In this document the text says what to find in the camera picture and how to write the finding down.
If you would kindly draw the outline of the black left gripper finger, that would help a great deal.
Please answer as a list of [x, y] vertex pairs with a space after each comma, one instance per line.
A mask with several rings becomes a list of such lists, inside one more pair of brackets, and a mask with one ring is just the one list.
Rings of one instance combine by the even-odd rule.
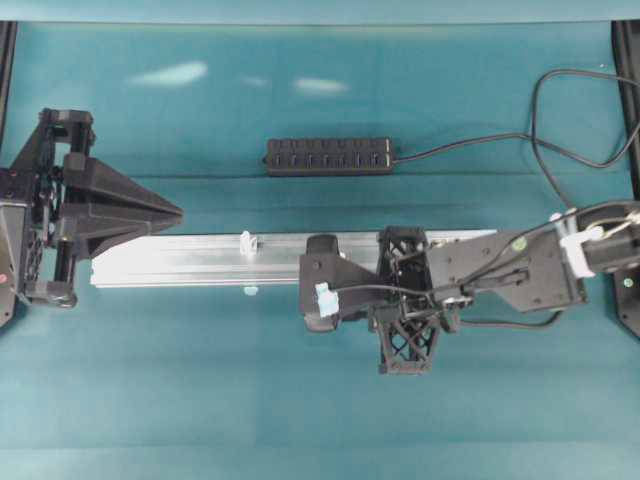
[[126, 206], [182, 216], [183, 210], [97, 158], [69, 153], [63, 162], [66, 187]]
[[74, 255], [79, 260], [93, 259], [115, 246], [177, 226], [182, 220], [182, 215], [169, 214], [154, 214], [137, 220], [85, 217], [76, 227]]

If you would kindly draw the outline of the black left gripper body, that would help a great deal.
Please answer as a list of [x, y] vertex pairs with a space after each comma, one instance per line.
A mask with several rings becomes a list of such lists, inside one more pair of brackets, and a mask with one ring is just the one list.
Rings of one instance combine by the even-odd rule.
[[1, 274], [15, 299], [71, 308], [76, 258], [54, 238], [67, 194], [56, 146], [87, 156], [95, 141], [87, 111], [45, 108], [8, 167], [1, 169]]

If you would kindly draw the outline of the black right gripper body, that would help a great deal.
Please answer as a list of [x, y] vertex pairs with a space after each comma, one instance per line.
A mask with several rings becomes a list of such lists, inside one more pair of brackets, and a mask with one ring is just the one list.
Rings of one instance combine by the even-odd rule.
[[447, 314], [426, 292], [433, 288], [426, 250], [418, 227], [387, 227], [377, 236], [377, 274], [392, 293], [369, 309], [368, 327], [380, 345], [378, 370], [386, 375], [419, 375], [431, 370]]

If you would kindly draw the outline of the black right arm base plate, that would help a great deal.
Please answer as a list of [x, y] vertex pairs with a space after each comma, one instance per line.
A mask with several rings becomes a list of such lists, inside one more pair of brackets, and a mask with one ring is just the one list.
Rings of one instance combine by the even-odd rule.
[[616, 315], [619, 323], [639, 339], [639, 250], [618, 247], [613, 250]]

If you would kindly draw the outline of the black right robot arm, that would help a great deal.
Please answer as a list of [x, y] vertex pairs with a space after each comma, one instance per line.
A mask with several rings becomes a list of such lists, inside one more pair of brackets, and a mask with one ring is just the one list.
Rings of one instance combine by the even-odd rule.
[[[639, 263], [639, 204], [606, 202], [553, 214], [523, 232], [431, 241], [419, 228], [378, 235], [377, 273], [391, 290], [369, 310], [380, 341], [383, 374], [423, 374], [440, 333], [462, 327], [542, 330], [587, 300], [584, 281]], [[464, 320], [480, 294], [500, 297], [519, 313], [548, 311], [538, 323]]]

